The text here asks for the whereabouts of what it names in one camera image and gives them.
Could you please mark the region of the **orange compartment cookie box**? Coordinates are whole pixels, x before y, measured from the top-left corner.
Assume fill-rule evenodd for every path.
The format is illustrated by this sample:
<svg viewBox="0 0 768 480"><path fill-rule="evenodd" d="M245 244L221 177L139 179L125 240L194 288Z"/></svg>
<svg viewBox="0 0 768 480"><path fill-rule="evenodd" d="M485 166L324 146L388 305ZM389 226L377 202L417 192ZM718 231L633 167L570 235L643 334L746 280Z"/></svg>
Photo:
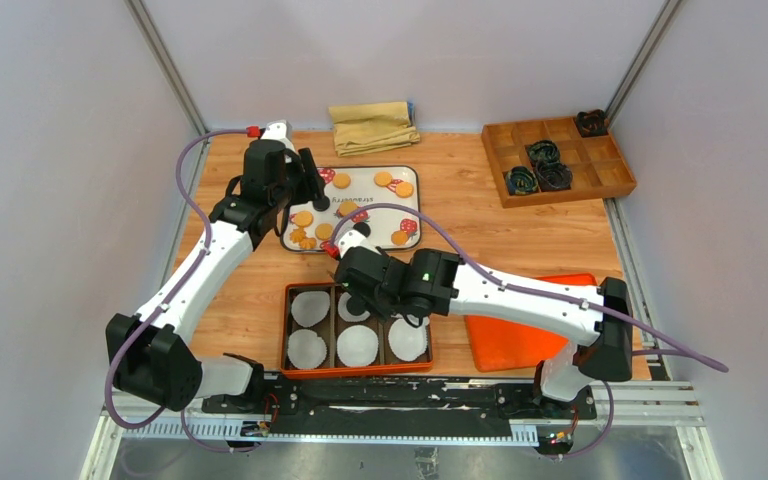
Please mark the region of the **orange compartment cookie box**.
<svg viewBox="0 0 768 480"><path fill-rule="evenodd" d="M425 372L433 366L430 327L353 314L334 283L285 288L280 371L291 379Z"/></svg>

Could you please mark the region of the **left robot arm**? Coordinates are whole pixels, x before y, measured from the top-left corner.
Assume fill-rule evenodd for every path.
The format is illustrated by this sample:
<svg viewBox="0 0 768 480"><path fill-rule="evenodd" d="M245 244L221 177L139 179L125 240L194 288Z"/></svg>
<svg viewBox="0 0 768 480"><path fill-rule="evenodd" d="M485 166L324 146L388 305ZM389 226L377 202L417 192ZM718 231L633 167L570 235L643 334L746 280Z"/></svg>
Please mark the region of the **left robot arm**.
<svg viewBox="0 0 768 480"><path fill-rule="evenodd" d="M279 217L323 196L310 149L294 150L273 139L251 142L242 175L202 217L203 234L179 269L136 313L117 314L108 323L107 388L171 411L217 395L227 395L243 413L258 411L267 390L255 379L263 370L259 363L232 354L198 359L189 343L231 273L267 234L285 228Z"/></svg>

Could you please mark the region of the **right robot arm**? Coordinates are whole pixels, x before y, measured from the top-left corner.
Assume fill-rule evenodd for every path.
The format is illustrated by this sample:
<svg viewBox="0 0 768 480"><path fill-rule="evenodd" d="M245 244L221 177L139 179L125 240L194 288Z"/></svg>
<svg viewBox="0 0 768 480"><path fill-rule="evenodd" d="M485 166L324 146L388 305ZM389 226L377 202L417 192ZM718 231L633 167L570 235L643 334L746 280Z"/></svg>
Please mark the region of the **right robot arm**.
<svg viewBox="0 0 768 480"><path fill-rule="evenodd" d="M343 247L334 275L350 306L382 319L421 327L431 315L484 316L548 331L567 344L535 369L531 403L544 417L567 409L591 382L631 379L632 327L616 306L625 285L566 286L524 277L496 277L454 253L421 249L403 262L363 246Z"/></svg>

